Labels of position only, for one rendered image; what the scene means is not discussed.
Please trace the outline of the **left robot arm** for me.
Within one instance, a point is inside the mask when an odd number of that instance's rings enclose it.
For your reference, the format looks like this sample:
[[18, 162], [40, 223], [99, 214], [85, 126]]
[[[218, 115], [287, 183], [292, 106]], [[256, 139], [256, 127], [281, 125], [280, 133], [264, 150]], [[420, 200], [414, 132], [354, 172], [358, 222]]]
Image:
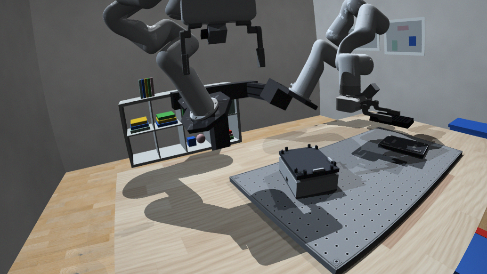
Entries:
[[[357, 18], [355, 29], [349, 30]], [[339, 71], [339, 93], [345, 95], [372, 98], [380, 89], [376, 83], [370, 84], [361, 93], [361, 75], [369, 75], [373, 71], [373, 60], [366, 54], [351, 52], [384, 34], [390, 26], [389, 19], [371, 4], [364, 0], [345, 0], [339, 15], [326, 32], [327, 39], [338, 49], [325, 40], [316, 40], [309, 58], [298, 79], [290, 85], [292, 92], [308, 100], [324, 71], [324, 62]]]

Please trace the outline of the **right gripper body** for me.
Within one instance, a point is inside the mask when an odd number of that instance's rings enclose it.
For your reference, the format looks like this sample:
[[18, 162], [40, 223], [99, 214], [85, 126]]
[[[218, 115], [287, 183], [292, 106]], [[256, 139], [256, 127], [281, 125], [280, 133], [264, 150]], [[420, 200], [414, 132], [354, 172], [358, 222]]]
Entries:
[[219, 24], [250, 21], [256, 14], [256, 0], [181, 0], [183, 24]]

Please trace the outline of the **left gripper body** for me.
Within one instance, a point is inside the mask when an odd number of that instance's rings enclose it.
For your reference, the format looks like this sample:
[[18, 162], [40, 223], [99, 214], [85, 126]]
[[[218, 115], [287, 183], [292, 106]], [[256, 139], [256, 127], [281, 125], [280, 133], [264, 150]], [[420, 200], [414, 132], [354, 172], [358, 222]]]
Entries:
[[353, 113], [361, 110], [361, 102], [369, 99], [372, 100], [372, 98], [367, 99], [365, 96], [357, 97], [355, 95], [340, 95], [342, 96], [336, 97], [336, 110], [348, 113]]

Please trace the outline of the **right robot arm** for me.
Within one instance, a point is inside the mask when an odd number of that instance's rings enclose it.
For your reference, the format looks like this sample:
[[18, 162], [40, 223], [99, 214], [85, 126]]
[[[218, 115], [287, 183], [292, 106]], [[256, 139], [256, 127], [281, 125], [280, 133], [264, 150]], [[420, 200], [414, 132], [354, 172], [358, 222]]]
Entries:
[[[127, 19], [142, 8], [154, 8], [160, 1], [116, 0], [104, 10], [103, 20], [110, 30], [129, 39], [148, 54], [154, 54], [162, 48], [156, 57], [158, 66], [169, 77], [191, 110], [191, 119], [204, 120], [217, 110], [219, 103], [217, 99], [210, 97], [192, 67], [189, 67], [189, 75], [183, 75], [179, 32], [187, 30], [169, 19], [158, 21], [153, 26], [148, 26], [143, 21]], [[170, 18], [181, 20], [180, 1], [169, 0], [165, 13]], [[207, 39], [208, 44], [226, 43], [226, 37], [226, 23], [207, 24], [207, 29], [201, 30], [201, 39]], [[190, 38], [185, 38], [185, 47], [188, 58], [198, 50], [199, 41], [192, 33]]]

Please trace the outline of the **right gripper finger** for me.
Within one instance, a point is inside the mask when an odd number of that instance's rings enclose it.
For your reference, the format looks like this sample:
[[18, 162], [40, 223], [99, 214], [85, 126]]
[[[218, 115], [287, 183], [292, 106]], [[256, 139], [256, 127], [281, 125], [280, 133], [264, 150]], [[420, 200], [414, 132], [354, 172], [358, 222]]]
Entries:
[[263, 48], [263, 41], [262, 41], [262, 29], [260, 26], [251, 26], [250, 21], [236, 21], [236, 26], [246, 25], [247, 26], [247, 33], [256, 33], [257, 34], [257, 42], [258, 48], [256, 49], [257, 53], [257, 66], [258, 67], [265, 67], [265, 54]]
[[191, 29], [201, 28], [202, 23], [188, 24], [187, 31], [180, 31], [180, 44], [181, 44], [181, 57], [182, 57], [182, 70], [183, 75], [189, 75], [189, 59], [188, 54], [186, 54], [185, 38], [191, 37]]

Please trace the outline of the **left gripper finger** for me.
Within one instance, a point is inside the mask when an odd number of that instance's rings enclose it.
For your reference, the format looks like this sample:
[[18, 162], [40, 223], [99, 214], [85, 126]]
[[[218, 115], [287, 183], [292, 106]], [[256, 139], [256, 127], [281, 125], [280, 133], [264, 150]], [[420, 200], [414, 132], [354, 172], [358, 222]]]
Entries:
[[386, 121], [389, 123], [392, 122], [392, 116], [390, 116], [390, 115], [369, 112], [368, 109], [370, 109], [370, 105], [367, 104], [367, 101], [363, 101], [360, 104], [361, 104], [360, 108], [362, 109], [362, 112], [364, 115], [377, 117], [378, 120], [380, 120], [380, 121]]
[[372, 101], [371, 99], [369, 99], [369, 100], [367, 100], [367, 104], [369, 104], [370, 106], [373, 106], [375, 110], [384, 111], [384, 112], [387, 112], [390, 114], [400, 115], [399, 110], [393, 110], [393, 109], [379, 107], [379, 101], [378, 100]]

